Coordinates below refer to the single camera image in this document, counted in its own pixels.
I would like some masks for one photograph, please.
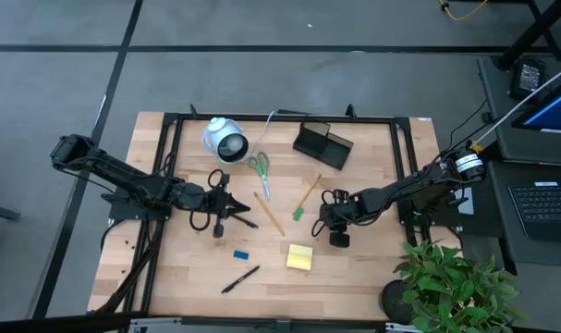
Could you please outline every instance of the sticky note pad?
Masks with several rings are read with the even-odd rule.
[[[287,267],[311,270],[313,248],[290,244],[288,248]]]
[[[248,253],[243,253],[241,251],[235,251],[233,253],[233,256],[236,257],[236,258],[245,259],[245,260],[247,260],[250,257],[250,255]]]

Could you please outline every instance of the black plant pot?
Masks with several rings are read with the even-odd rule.
[[[393,280],[384,286],[379,296],[379,304],[384,314],[401,325],[409,325],[413,317],[411,305],[403,303],[403,292],[405,290],[406,286],[402,280]]]

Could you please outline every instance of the wooden pencil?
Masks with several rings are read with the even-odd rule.
[[[276,219],[274,218],[274,216],[272,215],[272,212],[270,212],[270,210],[268,209],[268,207],[265,205],[265,203],[263,202],[262,198],[260,198],[260,196],[258,195],[258,193],[254,192],[253,195],[255,195],[255,199],[258,200],[258,203],[260,203],[260,206],[263,208],[263,211],[265,212],[265,214],[268,215],[268,217],[270,217],[270,219],[272,220],[272,223],[274,223],[274,225],[276,226],[276,228],[278,229],[278,231],[280,231],[280,233],[282,234],[282,236],[284,236],[284,231],[282,230],[282,227],[280,227],[280,224],[278,223],[278,221],[276,221]]]
[[[303,196],[302,199],[300,200],[299,204],[297,204],[297,207],[295,208],[295,211],[292,212],[292,215],[296,214],[297,211],[299,210],[299,208],[305,203],[305,200],[307,200],[307,197],[309,196],[309,194],[311,194],[311,191],[313,191],[313,188],[315,187],[315,185],[317,184],[317,181],[319,181],[319,179],[321,179],[321,174],[319,174],[319,176],[317,176],[317,179],[309,187],[309,190],[305,193],[305,196]]]

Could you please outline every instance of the white cable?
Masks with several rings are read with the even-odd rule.
[[[525,104],[528,100],[530,100],[530,98],[532,96],[534,96],[536,93],[538,93],[541,89],[545,88],[548,84],[551,84],[551,82],[553,82],[555,79],[559,78],[561,76],[561,71],[555,75],[554,77],[552,77],[550,80],[548,80],[544,85],[542,85],[541,87],[539,87],[539,89],[537,89],[536,91],[532,92],[529,96],[527,96],[525,99],[523,99],[522,101],[520,101],[520,103],[518,103],[516,106],[514,106],[514,108],[512,110],[510,110],[510,112],[508,112],[505,116],[502,117],[502,119],[498,120],[495,125],[493,125],[490,129],[488,129],[485,133],[483,133],[483,135],[477,139],[477,141],[473,144],[478,144],[479,142],[481,142],[488,134],[490,134],[492,131],[495,130],[495,128],[497,128],[504,120],[506,120],[508,117],[510,117],[510,115],[512,115],[519,107],[521,107],[523,104]]]
[[[228,163],[228,162],[225,162],[225,161],[222,161],[222,160],[221,160],[221,162],[223,162],[225,164],[235,164],[235,163],[243,162],[246,159],[248,159],[251,156],[251,153],[253,152],[253,148],[255,148],[255,145],[260,141],[263,134],[267,130],[268,124],[270,124],[270,119],[272,118],[272,116],[275,113],[276,113],[276,111],[272,111],[270,113],[270,116],[268,116],[268,120],[266,120],[265,125],[263,126],[262,133],[260,133],[260,136],[258,137],[258,139],[253,143],[250,150],[248,151],[247,154],[245,154],[245,156],[243,156],[243,158],[241,158],[240,160],[235,161],[233,163]],[[237,124],[237,122],[235,122],[235,120],[233,120],[233,119],[228,119],[228,120],[234,122],[237,125],[237,127],[240,128],[240,126]],[[202,133],[202,147],[204,147],[204,149],[211,152],[212,154],[217,154],[216,149],[214,149],[214,145],[213,145],[213,142],[212,142],[211,137],[210,137],[210,131],[208,130],[208,126],[204,129],[204,132]]]

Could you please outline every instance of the scissors blade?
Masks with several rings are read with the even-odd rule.
[[[262,176],[262,183],[265,200],[270,201],[270,183],[268,183],[268,178],[266,176]]]

